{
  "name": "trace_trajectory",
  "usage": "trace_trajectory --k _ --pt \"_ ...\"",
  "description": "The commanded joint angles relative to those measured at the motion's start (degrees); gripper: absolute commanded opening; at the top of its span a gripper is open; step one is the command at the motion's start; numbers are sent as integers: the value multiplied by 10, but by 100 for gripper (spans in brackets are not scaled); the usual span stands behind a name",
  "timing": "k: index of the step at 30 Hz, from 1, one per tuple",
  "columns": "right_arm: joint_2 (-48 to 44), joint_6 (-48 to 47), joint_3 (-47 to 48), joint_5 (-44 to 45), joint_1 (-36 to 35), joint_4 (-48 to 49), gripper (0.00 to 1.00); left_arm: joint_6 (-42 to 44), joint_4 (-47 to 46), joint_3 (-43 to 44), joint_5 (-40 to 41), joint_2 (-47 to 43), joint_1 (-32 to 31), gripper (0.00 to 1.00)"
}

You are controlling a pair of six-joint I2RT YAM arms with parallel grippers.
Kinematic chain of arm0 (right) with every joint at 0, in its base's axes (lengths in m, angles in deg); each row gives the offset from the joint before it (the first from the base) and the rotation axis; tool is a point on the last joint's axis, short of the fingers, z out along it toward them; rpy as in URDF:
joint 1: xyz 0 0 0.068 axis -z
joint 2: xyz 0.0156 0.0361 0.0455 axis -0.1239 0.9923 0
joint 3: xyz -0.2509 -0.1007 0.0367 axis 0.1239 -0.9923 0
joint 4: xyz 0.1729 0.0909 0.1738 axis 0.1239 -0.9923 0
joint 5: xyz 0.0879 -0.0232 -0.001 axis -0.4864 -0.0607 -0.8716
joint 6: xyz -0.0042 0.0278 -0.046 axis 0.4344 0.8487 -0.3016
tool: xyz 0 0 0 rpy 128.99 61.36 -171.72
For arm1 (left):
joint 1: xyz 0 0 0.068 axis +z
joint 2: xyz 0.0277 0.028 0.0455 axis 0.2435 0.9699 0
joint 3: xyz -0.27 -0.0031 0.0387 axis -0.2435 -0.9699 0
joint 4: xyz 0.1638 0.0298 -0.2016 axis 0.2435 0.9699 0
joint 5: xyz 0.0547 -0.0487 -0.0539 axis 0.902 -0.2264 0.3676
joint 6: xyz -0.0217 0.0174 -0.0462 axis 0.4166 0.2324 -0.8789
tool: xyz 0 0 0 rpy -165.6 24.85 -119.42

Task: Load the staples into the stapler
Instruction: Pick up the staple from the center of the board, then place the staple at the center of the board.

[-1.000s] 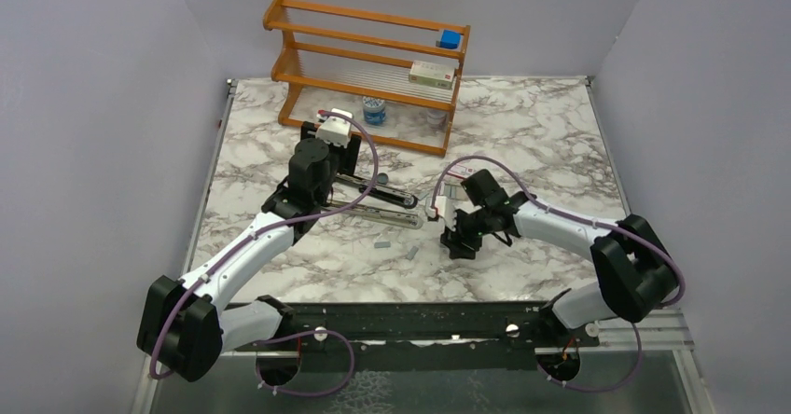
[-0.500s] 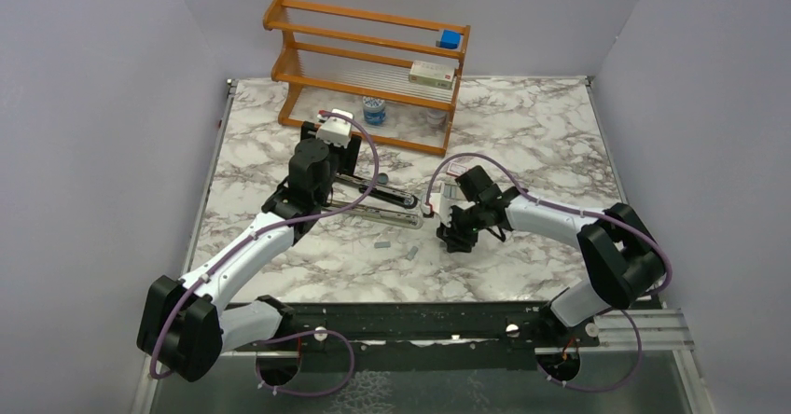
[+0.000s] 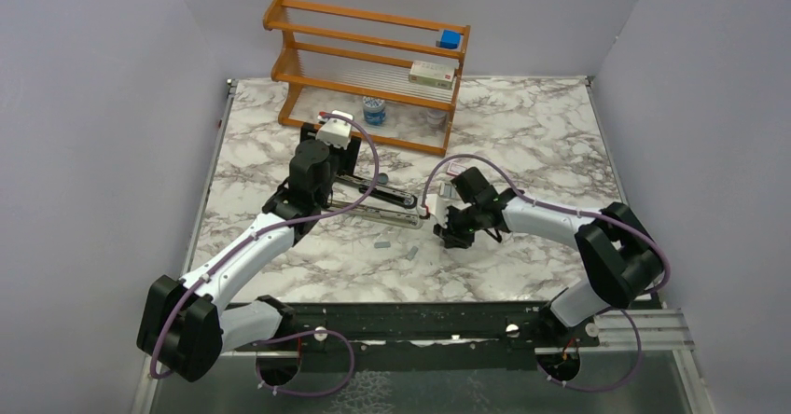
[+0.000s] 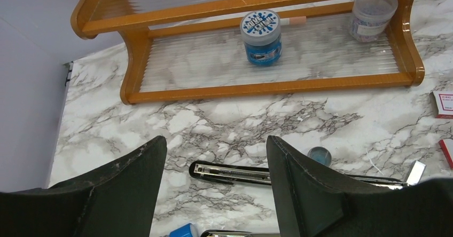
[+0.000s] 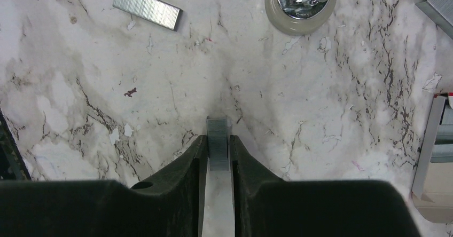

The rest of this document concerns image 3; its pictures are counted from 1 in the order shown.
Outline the silver chrome stapler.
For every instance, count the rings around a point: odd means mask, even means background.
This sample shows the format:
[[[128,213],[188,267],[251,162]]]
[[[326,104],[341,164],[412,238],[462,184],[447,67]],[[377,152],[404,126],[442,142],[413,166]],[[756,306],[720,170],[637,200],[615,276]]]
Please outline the silver chrome stapler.
[[[394,211],[366,204],[359,204],[346,214],[399,228],[420,229],[423,226],[422,218],[413,212]]]

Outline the black stapler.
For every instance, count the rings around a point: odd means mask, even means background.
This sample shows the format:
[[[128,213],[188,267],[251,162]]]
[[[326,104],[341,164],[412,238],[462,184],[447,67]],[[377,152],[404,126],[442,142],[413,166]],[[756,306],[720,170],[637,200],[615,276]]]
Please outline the black stapler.
[[[339,175],[336,181],[355,188],[361,194],[364,194],[371,184],[370,180],[353,175]],[[414,209],[417,206],[417,197],[414,194],[382,184],[375,184],[369,196],[404,209]]]

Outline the small red staples box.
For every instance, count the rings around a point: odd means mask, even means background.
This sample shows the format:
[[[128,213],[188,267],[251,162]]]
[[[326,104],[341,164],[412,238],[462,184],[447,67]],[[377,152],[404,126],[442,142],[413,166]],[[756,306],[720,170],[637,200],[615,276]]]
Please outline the small red staples box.
[[[453,176],[453,177],[455,177],[455,176],[458,176],[458,175],[462,174],[462,173],[463,173],[463,172],[465,172],[466,170],[467,170],[467,167],[466,167],[464,164],[462,164],[462,163],[459,163],[459,162],[457,162],[457,161],[451,161],[451,162],[449,162],[449,163],[447,164],[447,167],[446,167],[445,173],[446,173],[448,176]]]

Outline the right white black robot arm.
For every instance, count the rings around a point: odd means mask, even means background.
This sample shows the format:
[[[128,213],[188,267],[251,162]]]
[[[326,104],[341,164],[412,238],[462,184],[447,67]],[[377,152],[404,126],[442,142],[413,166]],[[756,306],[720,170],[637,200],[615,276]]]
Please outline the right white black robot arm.
[[[426,195],[419,208],[422,218],[434,220],[433,232],[444,247],[466,249],[484,231],[496,241],[505,233],[529,234],[578,251],[584,279],[540,311],[538,333],[549,345],[562,345],[576,326],[601,311],[628,308],[665,273],[656,244],[624,203],[590,211],[532,200],[513,188],[497,191],[477,168],[451,184],[463,209],[438,194]]]

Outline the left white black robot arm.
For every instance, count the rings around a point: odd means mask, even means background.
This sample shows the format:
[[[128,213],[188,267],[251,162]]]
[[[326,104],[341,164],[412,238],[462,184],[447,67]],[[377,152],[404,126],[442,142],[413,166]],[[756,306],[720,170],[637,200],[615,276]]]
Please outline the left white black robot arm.
[[[150,286],[136,344],[150,357],[152,378],[175,373],[193,382],[224,352],[259,340],[278,350],[292,340],[289,309],[275,298],[230,303],[265,265],[332,216],[330,196],[343,165],[356,161],[359,125],[340,113],[323,119],[319,127],[304,125],[287,178],[249,228],[197,269]]]

